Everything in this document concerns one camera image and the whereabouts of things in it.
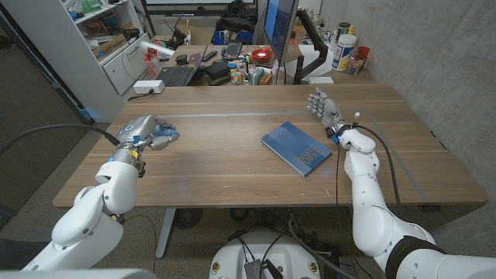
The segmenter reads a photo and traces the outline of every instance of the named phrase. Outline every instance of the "book cover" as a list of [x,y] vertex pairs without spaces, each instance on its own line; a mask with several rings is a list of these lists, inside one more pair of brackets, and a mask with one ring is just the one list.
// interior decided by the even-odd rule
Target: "book cover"
[[330,154],[331,150],[305,132],[286,122],[263,136],[261,142],[276,153],[302,177],[306,177]]

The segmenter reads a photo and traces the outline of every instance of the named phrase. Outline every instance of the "desk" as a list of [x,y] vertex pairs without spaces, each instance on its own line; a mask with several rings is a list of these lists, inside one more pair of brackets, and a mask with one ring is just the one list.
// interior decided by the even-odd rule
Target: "desk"
[[[346,120],[353,121],[354,113],[360,111],[358,122],[374,130],[387,143],[401,203],[455,205],[487,201],[483,189],[439,144],[392,87],[334,84],[321,89],[334,99]],[[108,132],[116,134],[128,121],[142,115],[163,114],[181,133],[179,140],[167,149],[144,153],[146,175],[138,180],[136,207],[334,205],[337,148],[326,138],[317,117],[306,110],[308,94],[314,92],[313,85],[258,86],[256,90],[239,86],[237,91],[229,87],[183,87],[168,88],[160,95],[129,102]],[[260,142],[263,135],[285,121],[332,151],[307,177],[300,176]],[[83,187],[95,185],[94,176],[112,151],[113,145],[101,138],[53,204],[71,207]],[[378,179],[384,198],[394,204],[386,154],[380,144],[376,151],[382,163]],[[349,205],[351,181],[343,169],[345,152],[341,155],[338,199],[339,205]],[[174,211],[167,210],[159,248],[166,246],[173,217]]]
[[[214,56],[211,60],[208,60],[207,62],[202,62],[201,65],[204,66],[210,66],[212,65],[212,62],[215,60],[221,59],[221,52],[222,48],[226,46],[213,46],[209,45],[205,53],[209,53],[212,50],[217,50],[217,55]],[[174,55],[170,58],[170,60],[165,64],[165,67],[176,67],[176,56],[181,55],[181,54],[186,54],[188,57],[192,54],[195,53],[201,53],[205,48],[205,45],[203,46],[180,46],[177,48],[176,52]],[[255,46],[255,45],[249,45],[249,46],[243,46],[242,53],[251,53],[254,50],[260,49],[260,46]],[[288,51],[286,54],[287,61],[292,61],[296,60],[298,56],[301,55],[301,51],[298,48],[297,45],[289,45],[288,46]],[[274,64],[274,58],[272,57],[270,59],[269,65]],[[284,75],[285,73],[283,71],[279,71],[279,75],[277,76],[277,84],[283,84],[284,83]],[[348,74],[347,71],[344,72],[338,72],[338,71],[330,71],[327,72],[326,74],[323,75],[323,77],[332,77],[334,80],[334,84],[377,84],[377,82],[374,80],[374,77],[372,77],[372,74],[367,69],[362,69],[360,73],[353,75],[353,74]],[[210,77],[204,75],[202,79],[197,80],[197,81],[192,81],[190,82],[189,85],[192,86],[208,86],[208,81],[210,81]],[[289,74],[286,74],[286,83],[287,84],[292,84],[293,83],[293,77]],[[226,83],[224,85],[234,85],[232,82]],[[275,76],[273,77],[273,81],[271,85],[275,85]]]

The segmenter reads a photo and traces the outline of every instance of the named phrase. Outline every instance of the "power strip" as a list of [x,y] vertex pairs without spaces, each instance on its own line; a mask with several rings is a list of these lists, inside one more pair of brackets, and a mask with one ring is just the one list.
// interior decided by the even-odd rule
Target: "power strip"
[[137,81],[133,85],[134,91],[137,94],[146,94],[153,89],[153,93],[162,93],[162,90],[165,88],[164,82],[162,80],[153,80],[153,81]]

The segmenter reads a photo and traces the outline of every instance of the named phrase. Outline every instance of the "keyboard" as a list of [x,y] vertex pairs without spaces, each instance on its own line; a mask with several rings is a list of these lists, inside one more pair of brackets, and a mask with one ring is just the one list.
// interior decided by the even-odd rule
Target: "keyboard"
[[228,60],[228,61],[237,60],[239,54],[241,53],[241,47],[242,46],[243,45],[241,43],[230,43],[227,46],[226,51],[223,52],[222,59]]
[[166,87],[186,86],[191,79],[191,72],[195,69],[190,67],[166,67],[157,79],[164,81]]

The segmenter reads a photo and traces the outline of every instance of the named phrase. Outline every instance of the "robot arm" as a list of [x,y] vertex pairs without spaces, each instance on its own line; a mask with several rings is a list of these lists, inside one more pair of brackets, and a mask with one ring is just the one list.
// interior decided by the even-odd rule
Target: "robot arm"
[[345,172],[352,185],[353,240],[375,259],[387,279],[494,277],[496,259],[447,255],[429,232],[388,209],[377,179],[375,142],[346,123],[326,93],[317,88],[317,95],[309,95],[307,108],[319,117],[332,140],[348,150]]
[[53,228],[52,242],[23,270],[89,268],[109,254],[123,234],[122,225],[109,214],[128,212],[136,204],[145,147],[162,150],[178,137],[162,116],[142,116],[126,124],[117,136],[120,144],[95,175],[100,185],[77,194],[74,206]]

